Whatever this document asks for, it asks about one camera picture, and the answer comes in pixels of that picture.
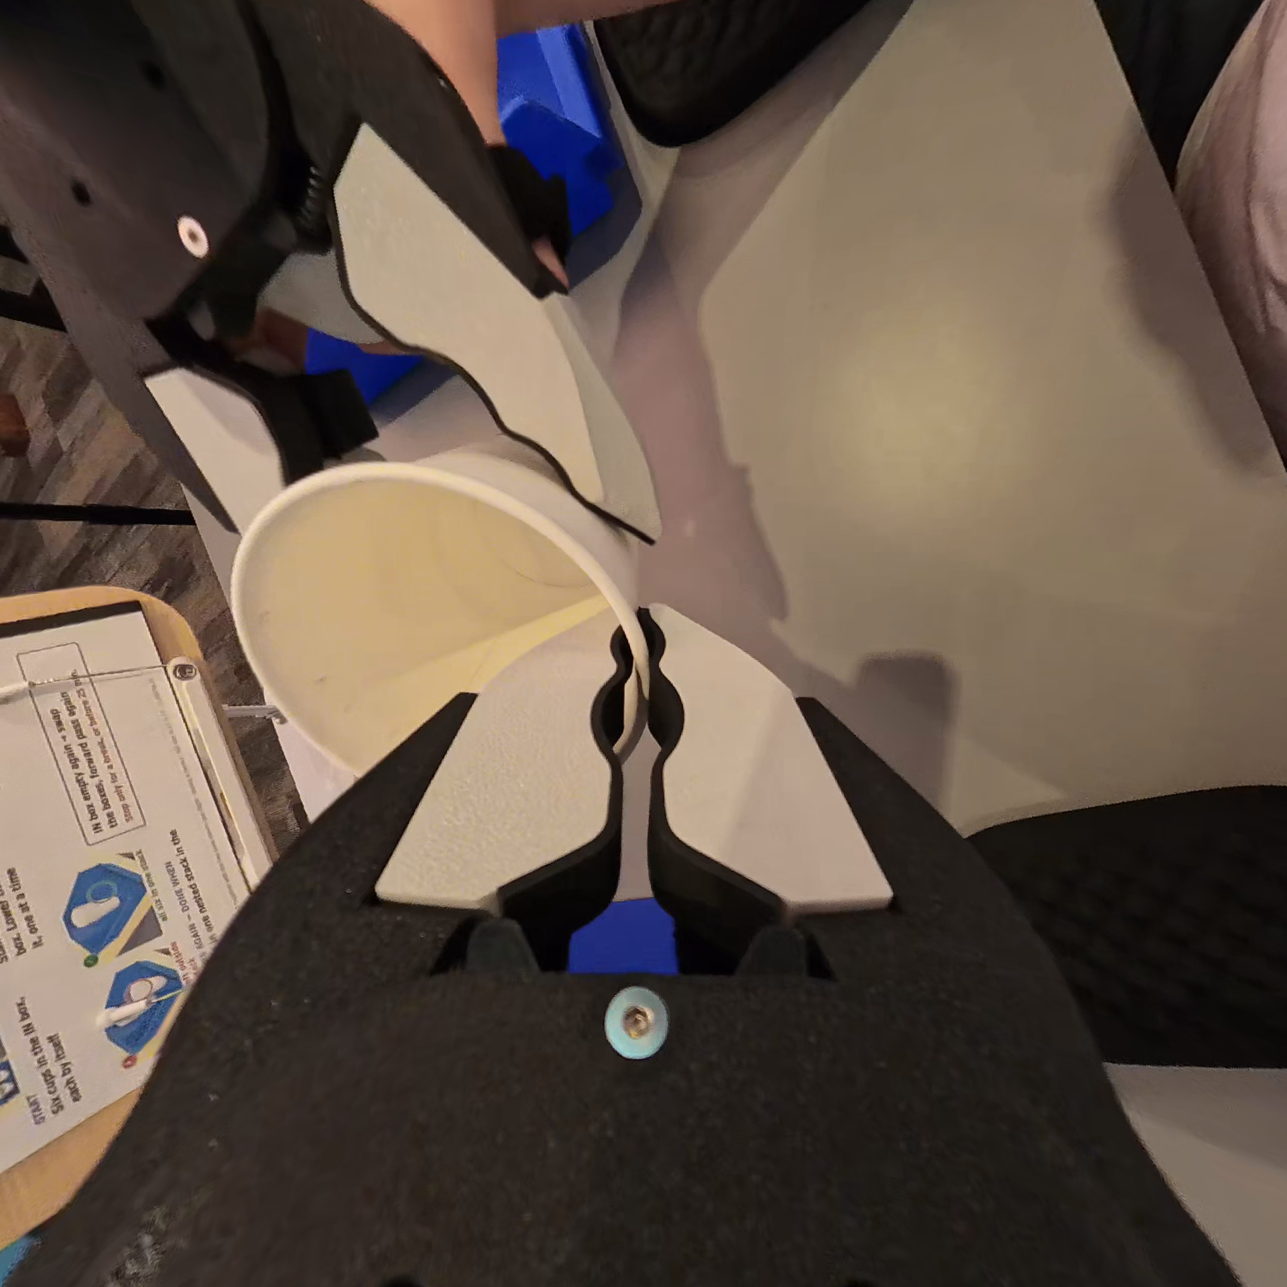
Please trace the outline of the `person's leg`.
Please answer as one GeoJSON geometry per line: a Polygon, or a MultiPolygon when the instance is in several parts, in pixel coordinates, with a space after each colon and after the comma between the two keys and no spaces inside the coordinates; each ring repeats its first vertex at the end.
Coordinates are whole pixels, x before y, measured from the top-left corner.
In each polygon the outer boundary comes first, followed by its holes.
{"type": "Polygon", "coordinates": [[[1279,455],[1285,447],[1284,61],[1230,58],[1184,142],[1177,200],[1279,455]]]}

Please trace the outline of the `white paper cup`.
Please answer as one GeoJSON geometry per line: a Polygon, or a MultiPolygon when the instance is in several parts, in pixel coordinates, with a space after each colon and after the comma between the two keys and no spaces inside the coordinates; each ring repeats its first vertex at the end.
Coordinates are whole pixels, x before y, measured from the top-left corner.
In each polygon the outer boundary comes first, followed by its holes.
{"type": "Polygon", "coordinates": [[[265,695],[355,776],[600,614],[633,662],[628,732],[649,691],[636,541],[510,439],[296,481],[251,519],[230,588],[265,695]]]}

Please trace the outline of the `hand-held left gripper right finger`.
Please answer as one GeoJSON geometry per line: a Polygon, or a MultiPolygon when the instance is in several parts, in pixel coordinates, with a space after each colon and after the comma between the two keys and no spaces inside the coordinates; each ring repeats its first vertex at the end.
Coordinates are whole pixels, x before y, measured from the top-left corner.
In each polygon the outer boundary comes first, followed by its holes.
{"type": "Polygon", "coordinates": [[[648,873],[677,928],[748,945],[815,914],[893,899],[793,692],[676,608],[648,608],[657,744],[648,873]]]}

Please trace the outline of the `blue plastic bin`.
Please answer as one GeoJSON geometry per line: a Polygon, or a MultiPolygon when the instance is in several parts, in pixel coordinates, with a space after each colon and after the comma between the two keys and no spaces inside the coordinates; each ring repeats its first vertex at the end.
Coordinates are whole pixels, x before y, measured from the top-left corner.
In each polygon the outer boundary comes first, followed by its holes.
{"type": "Polygon", "coordinates": [[[611,902],[571,934],[568,973],[679,974],[674,919],[653,898],[611,902]]]}
{"type": "MultiPolygon", "coordinates": [[[[541,176],[567,187],[565,269],[579,286],[617,254],[642,210],[599,66],[585,30],[574,24],[502,36],[496,56],[498,116],[508,145],[522,150],[541,176]]],[[[348,372],[369,407],[387,406],[392,413],[453,378],[436,360],[377,355],[317,331],[308,331],[303,370],[348,372]]]]}

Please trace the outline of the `person's right hand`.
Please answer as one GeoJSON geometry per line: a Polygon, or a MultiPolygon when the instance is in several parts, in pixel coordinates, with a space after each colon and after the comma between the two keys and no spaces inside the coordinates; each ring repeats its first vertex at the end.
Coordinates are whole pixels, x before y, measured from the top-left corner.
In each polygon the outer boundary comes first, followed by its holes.
{"type": "Polygon", "coordinates": [[[458,90],[486,144],[501,145],[499,41],[541,27],[591,21],[605,12],[599,3],[574,1],[433,3],[423,44],[458,90]]]}

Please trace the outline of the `printed instruction sign board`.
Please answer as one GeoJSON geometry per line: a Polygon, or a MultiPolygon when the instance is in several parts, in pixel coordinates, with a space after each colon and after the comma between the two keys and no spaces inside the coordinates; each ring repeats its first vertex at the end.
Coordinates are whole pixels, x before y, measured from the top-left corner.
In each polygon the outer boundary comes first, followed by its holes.
{"type": "Polygon", "coordinates": [[[136,1092],[268,871],[196,655],[142,600],[1,636],[1,1163],[136,1092]]]}

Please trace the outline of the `instruction sheet on wooden stand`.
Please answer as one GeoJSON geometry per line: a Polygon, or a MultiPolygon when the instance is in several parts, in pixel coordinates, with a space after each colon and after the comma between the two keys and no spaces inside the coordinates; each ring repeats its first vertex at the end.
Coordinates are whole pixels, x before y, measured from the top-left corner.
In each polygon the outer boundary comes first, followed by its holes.
{"type": "MultiPolygon", "coordinates": [[[[26,623],[38,617],[119,605],[141,608],[162,660],[184,654],[197,663],[204,662],[196,636],[182,614],[139,590],[92,585],[7,596],[1,599],[1,623],[26,623]]],[[[141,1089],[127,1092],[3,1172],[3,1247],[32,1233],[73,1198],[133,1112],[139,1095],[141,1089]]]]}

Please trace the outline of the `black wrist rest pad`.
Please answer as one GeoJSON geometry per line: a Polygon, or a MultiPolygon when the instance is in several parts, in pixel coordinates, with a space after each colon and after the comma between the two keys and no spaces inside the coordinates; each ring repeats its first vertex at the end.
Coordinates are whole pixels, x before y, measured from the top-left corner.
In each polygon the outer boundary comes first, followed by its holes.
{"type": "Polygon", "coordinates": [[[1034,815],[970,841],[1108,1065],[1285,1068],[1284,786],[1034,815]]]}
{"type": "Polygon", "coordinates": [[[590,32],[636,135],[679,150],[737,125],[821,118],[867,72],[910,1],[683,1],[590,32]]]}

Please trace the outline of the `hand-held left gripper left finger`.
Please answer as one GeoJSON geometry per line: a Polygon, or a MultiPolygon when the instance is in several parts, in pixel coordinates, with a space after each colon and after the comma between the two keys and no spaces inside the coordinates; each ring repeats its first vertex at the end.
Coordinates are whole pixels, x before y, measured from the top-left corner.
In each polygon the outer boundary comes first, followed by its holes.
{"type": "Polygon", "coordinates": [[[571,934],[620,878],[617,639],[550,639],[472,701],[375,884],[383,904],[502,914],[571,934]]]}

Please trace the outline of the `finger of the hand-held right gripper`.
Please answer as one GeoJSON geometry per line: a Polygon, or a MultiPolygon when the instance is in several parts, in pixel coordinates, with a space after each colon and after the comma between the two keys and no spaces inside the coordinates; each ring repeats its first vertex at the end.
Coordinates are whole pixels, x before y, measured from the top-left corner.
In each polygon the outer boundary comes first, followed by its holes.
{"type": "Polygon", "coordinates": [[[538,298],[366,122],[332,211],[345,288],[374,329],[455,367],[579,502],[654,542],[653,473],[574,302],[538,298]]]}
{"type": "Polygon", "coordinates": [[[213,374],[168,367],[145,378],[230,530],[245,530],[279,493],[325,467],[323,439],[294,378],[259,367],[213,374]]]}

